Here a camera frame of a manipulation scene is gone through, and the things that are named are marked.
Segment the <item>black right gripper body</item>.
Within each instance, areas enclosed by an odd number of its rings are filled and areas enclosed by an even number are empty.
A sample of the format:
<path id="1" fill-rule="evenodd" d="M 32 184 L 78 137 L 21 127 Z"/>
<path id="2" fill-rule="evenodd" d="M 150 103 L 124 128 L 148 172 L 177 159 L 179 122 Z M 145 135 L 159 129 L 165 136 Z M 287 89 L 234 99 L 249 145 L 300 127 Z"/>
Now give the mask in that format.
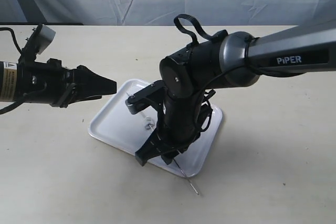
<path id="1" fill-rule="evenodd" d="M 166 95 L 165 113 L 157 136 L 164 153 L 185 152 L 210 125 L 210 102 L 203 95 L 177 98 Z"/>

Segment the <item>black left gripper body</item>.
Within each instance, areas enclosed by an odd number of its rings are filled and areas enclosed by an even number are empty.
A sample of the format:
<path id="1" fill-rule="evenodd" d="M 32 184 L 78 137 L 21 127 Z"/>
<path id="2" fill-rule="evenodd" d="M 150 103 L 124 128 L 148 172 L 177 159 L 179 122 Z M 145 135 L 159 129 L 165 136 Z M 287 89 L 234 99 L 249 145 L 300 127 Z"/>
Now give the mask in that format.
<path id="1" fill-rule="evenodd" d="M 20 62 L 17 66 L 15 100 L 25 103 L 49 104 L 66 108 L 75 101 L 78 87 L 73 80 L 74 70 L 63 67 L 61 60 Z"/>

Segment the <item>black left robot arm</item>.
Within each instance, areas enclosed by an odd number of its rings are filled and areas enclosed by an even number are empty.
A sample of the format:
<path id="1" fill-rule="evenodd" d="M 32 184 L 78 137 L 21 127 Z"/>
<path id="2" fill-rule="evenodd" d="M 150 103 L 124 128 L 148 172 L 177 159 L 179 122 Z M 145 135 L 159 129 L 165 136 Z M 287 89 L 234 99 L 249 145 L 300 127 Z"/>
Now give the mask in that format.
<path id="1" fill-rule="evenodd" d="M 58 59 L 43 62 L 1 62 L 1 101 L 49 104 L 66 108 L 72 103 L 101 99 L 117 92 L 117 82 L 79 65 L 62 66 Z"/>

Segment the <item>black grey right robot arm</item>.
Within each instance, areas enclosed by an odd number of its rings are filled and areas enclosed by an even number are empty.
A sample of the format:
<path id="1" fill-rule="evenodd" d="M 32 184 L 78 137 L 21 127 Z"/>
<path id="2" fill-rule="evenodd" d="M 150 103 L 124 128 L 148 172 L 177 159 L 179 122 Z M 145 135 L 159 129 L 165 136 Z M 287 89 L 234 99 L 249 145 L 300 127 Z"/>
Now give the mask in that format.
<path id="1" fill-rule="evenodd" d="M 160 79 L 130 96 L 132 114 L 157 112 L 154 131 L 135 152 L 140 165 L 169 164 L 209 128 L 216 89 L 248 87 L 260 76 L 290 78 L 335 70 L 335 21 L 296 26 L 263 37 L 245 31 L 205 33 L 176 23 L 192 41 L 160 61 Z"/>

